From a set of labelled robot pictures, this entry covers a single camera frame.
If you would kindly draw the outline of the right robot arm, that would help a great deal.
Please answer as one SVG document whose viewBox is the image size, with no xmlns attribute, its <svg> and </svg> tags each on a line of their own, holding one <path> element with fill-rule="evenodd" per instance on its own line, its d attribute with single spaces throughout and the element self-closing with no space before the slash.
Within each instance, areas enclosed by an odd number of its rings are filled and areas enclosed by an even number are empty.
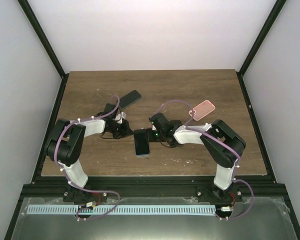
<svg viewBox="0 0 300 240">
<path fill-rule="evenodd" d="M 198 126 L 188 126 L 180 120 L 168 120 L 159 112 L 149 118 L 149 142 L 166 143 L 176 148 L 185 144 L 203 145 L 216 162 L 216 173 L 211 186 L 213 198 L 219 202 L 230 196 L 240 167 L 246 142 L 223 120 Z"/>
</svg>

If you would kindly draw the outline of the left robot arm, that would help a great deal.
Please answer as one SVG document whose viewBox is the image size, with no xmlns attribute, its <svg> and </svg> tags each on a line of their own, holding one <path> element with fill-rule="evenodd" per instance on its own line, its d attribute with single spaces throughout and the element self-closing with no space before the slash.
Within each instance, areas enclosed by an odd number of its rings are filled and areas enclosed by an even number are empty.
<svg viewBox="0 0 300 240">
<path fill-rule="evenodd" d="M 87 119 L 58 119 L 44 146 L 44 154 L 58 165 L 68 184 L 76 187 L 74 195 L 81 202 L 92 196 L 92 189 L 86 185 L 88 176 L 80 163 L 84 139 L 105 133 L 115 140 L 133 135 L 126 114 L 117 104 L 108 103 L 102 112 Z"/>
</svg>

